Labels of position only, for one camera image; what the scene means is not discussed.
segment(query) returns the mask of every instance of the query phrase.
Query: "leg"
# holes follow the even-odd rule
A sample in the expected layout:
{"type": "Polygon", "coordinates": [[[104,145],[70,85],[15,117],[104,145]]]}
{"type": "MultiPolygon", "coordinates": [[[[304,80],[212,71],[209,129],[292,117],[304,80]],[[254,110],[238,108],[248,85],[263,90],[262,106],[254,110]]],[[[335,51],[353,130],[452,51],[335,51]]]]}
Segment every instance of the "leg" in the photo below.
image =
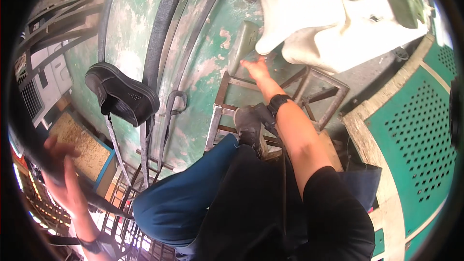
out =
{"type": "Polygon", "coordinates": [[[216,197],[238,146],[228,135],[183,172],[167,177],[134,200],[134,217],[142,231],[171,246],[194,240],[216,197]]]}

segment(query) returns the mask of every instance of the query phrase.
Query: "teal panel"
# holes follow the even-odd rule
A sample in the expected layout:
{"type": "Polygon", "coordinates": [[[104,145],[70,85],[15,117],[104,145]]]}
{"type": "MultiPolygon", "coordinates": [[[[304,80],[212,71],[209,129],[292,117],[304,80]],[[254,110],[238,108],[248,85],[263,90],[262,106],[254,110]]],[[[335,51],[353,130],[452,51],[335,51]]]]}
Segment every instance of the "teal panel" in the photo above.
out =
{"type": "Polygon", "coordinates": [[[385,251],[385,241],[383,239],[383,229],[375,231],[375,249],[373,256],[385,251]]]}
{"type": "Polygon", "coordinates": [[[437,42],[434,42],[425,56],[424,62],[437,72],[448,85],[457,76],[454,52],[448,46],[441,47],[437,42]]]}
{"type": "Polygon", "coordinates": [[[448,97],[443,86],[419,67],[366,119],[395,180],[406,236],[430,217],[450,189],[456,153],[450,146],[448,97]]]}
{"type": "Polygon", "coordinates": [[[427,227],[425,227],[417,236],[415,236],[411,241],[409,241],[408,244],[406,244],[405,261],[410,260],[414,256],[414,253],[416,253],[420,249],[426,237],[429,235],[430,231],[433,229],[433,226],[435,225],[436,220],[437,220],[437,217],[435,217],[430,222],[430,224],[427,225],[427,227]]]}

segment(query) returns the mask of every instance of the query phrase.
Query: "black sneaker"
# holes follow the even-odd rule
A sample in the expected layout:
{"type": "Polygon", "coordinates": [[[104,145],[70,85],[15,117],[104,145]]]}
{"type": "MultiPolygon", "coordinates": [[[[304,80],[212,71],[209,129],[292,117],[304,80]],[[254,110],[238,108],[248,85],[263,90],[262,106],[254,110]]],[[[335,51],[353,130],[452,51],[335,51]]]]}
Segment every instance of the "black sneaker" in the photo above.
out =
{"type": "Polygon", "coordinates": [[[256,156],[261,157],[259,141],[262,136],[261,122],[256,117],[253,106],[245,106],[235,111],[233,121],[239,135],[239,145],[246,144],[253,148],[256,156]]]}
{"type": "Polygon", "coordinates": [[[103,115],[111,112],[134,127],[145,122],[160,107],[152,89],[107,62],[91,66],[85,73],[85,84],[98,98],[103,115]]]}

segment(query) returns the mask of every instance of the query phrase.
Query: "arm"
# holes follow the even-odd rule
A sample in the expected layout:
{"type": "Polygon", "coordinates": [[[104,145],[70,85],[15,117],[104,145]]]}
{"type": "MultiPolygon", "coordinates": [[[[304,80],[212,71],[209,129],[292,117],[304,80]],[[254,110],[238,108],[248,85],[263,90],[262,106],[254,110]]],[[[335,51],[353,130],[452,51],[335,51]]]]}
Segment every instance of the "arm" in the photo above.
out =
{"type": "MultiPolygon", "coordinates": [[[[73,145],[58,143],[56,137],[47,139],[43,146],[57,162],[64,159],[65,166],[66,186],[57,186],[46,174],[43,174],[43,180],[47,189],[53,198],[70,214],[78,238],[86,242],[95,241],[100,235],[100,231],[90,216],[87,200],[79,187],[76,170],[70,157],[70,155],[78,157],[80,153],[74,149],[73,145]]],[[[89,261],[112,260],[105,252],[93,254],[85,248],[83,250],[89,261]]]]}
{"type": "MultiPolygon", "coordinates": [[[[264,57],[241,63],[266,102],[285,94],[270,78],[264,57]]],[[[277,112],[276,126],[292,161],[307,219],[308,242],[296,249],[296,260],[370,260],[375,247],[372,222],[340,181],[309,118],[288,101],[277,112]]]]}
{"type": "MultiPolygon", "coordinates": [[[[263,56],[260,56],[257,62],[241,61],[240,63],[255,79],[267,103],[273,96],[285,94],[271,79],[263,56]]],[[[320,168],[332,164],[310,119],[297,104],[293,101],[283,104],[275,119],[279,136],[292,161],[300,196],[303,198],[303,191],[309,178],[320,168]]]]}

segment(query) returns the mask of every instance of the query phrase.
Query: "sneaker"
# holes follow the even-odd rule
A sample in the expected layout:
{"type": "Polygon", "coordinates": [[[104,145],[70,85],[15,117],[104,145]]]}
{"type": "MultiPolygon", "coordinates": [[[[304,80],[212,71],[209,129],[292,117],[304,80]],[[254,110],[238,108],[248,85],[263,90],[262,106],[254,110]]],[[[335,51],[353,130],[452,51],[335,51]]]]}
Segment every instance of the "sneaker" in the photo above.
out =
{"type": "Polygon", "coordinates": [[[260,139],[262,137],[262,125],[256,117],[253,106],[245,106],[235,111],[233,121],[239,135],[239,145],[246,144],[253,148],[256,156],[263,155],[260,139]]]}

